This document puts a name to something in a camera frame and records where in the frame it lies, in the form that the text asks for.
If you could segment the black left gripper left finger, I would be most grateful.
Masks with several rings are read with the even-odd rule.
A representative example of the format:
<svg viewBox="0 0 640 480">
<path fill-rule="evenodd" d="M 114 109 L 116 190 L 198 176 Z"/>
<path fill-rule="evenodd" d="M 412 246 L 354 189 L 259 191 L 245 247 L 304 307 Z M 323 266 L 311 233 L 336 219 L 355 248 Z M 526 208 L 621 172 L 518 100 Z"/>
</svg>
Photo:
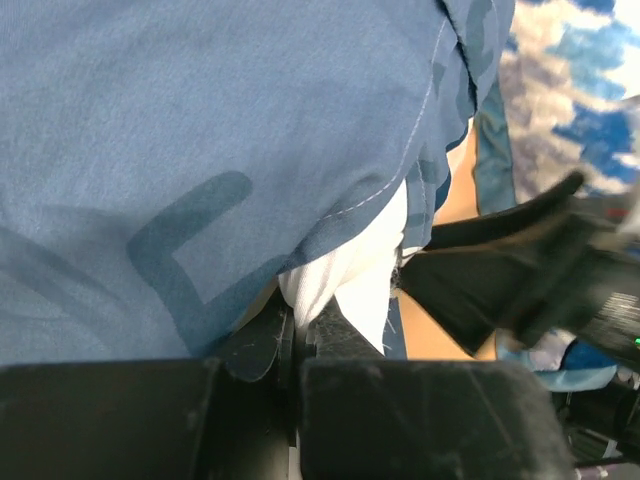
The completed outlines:
<svg viewBox="0 0 640 480">
<path fill-rule="evenodd" d="M 1 371 L 5 479 L 285 479 L 294 322 L 280 294 L 212 358 Z"/>
</svg>

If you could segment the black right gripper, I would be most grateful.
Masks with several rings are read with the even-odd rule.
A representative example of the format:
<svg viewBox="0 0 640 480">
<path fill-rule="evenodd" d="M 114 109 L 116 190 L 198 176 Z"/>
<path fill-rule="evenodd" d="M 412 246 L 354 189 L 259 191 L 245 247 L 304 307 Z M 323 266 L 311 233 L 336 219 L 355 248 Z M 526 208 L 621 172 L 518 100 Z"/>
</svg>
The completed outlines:
<svg viewBox="0 0 640 480">
<path fill-rule="evenodd" d="M 600 438 L 602 459 L 636 460 L 639 200 L 574 196 L 584 181 L 575 170 L 510 209 L 436 225 L 427 252 L 402 267 L 400 283 L 471 355 L 496 330 L 532 347 L 525 361 L 552 392 L 579 458 L 588 459 L 590 441 Z M 544 239 L 544 253 L 448 249 L 542 221 L 560 229 Z"/>
</svg>

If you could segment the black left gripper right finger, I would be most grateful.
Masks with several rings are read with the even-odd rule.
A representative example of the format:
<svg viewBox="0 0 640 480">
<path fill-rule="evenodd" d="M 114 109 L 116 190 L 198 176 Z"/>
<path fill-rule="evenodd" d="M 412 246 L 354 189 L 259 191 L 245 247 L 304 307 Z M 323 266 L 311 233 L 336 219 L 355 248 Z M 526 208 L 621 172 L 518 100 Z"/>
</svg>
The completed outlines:
<svg viewBox="0 0 640 480">
<path fill-rule="evenodd" d="M 306 479 L 569 479 L 549 393 L 504 362 L 383 357 L 336 304 L 298 334 Z"/>
</svg>

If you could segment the white pillow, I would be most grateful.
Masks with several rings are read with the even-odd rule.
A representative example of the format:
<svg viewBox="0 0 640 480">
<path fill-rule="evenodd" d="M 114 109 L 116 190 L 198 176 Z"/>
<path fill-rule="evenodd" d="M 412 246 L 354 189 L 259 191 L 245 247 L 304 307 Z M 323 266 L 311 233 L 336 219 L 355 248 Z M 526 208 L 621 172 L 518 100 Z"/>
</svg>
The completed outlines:
<svg viewBox="0 0 640 480">
<path fill-rule="evenodd" d="M 355 329 L 379 352 L 391 297 L 392 274 L 399 259 L 407 220 L 406 186 L 353 239 L 331 252 L 279 276 L 296 324 L 305 327 L 331 300 Z"/>
</svg>

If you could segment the blue letter-print pillowcase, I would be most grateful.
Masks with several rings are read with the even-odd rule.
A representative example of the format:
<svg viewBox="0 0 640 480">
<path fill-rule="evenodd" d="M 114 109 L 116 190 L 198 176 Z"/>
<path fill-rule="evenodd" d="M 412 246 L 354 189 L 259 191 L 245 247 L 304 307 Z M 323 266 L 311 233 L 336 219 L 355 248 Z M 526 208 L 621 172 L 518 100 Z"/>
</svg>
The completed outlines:
<svg viewBox="0 0 640 480">
<path fill-rule="evenodd" d="M 2 363 L 208 355 L 404 184 L 397 268 L 495 79 L 498 2 L 3 2 Z"/>
</svg>

